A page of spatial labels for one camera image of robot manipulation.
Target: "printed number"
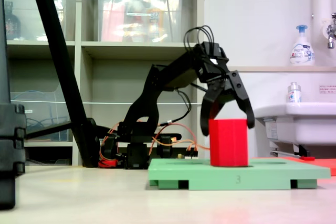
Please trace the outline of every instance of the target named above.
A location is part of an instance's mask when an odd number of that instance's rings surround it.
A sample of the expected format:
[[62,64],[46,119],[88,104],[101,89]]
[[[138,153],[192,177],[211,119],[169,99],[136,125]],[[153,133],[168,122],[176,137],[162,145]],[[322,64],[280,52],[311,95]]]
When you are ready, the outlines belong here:
[[240,180],[240,175],[237,175],[237,180],[236,180],[236,184],[240,184],[241,180]]

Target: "floor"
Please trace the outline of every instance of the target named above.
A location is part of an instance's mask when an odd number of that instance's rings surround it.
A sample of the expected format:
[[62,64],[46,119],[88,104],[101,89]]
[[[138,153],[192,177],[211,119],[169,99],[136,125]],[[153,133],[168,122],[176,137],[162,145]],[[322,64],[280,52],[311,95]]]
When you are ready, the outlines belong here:
[[336,177],[318,189],[188,191],[149,188],[146,170],[27,167],[1,224],[335,224]]

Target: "faucet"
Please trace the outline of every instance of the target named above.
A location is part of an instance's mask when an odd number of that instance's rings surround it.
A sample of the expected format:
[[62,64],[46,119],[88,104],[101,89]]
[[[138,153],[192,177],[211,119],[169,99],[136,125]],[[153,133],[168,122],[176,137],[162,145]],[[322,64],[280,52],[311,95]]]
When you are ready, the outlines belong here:
[[329,25],[327,28],[328,33],[328,48],[333,49],[335,47],[334,37],[336,33],[336,13],[332,13],[331,17],[333,19],[334,24]]

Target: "pump dispenser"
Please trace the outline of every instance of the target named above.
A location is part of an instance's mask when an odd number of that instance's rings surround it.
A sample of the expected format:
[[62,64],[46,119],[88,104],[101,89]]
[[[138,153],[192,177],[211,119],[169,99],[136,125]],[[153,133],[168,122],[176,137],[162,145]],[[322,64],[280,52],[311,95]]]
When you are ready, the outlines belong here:
[[296,66],[313,66],[315,65],[315,54],[308,42],[305,30],[308,28],[306,25],[299,25],[296,29],[299,30],[299,38],[294,44],[292,54],[289,61],[292,65]]

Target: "green board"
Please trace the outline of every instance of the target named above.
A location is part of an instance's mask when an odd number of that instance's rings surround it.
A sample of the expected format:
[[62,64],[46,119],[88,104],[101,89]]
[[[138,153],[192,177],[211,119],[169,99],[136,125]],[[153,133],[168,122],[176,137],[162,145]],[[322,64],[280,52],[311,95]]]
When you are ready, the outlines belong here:
[[208,159],[152,159],[150,186],[189,190],[280,190],[317,188],[318,178],[330,178],[330,169],[283,158],[256,158],[248,167],[210,165]]

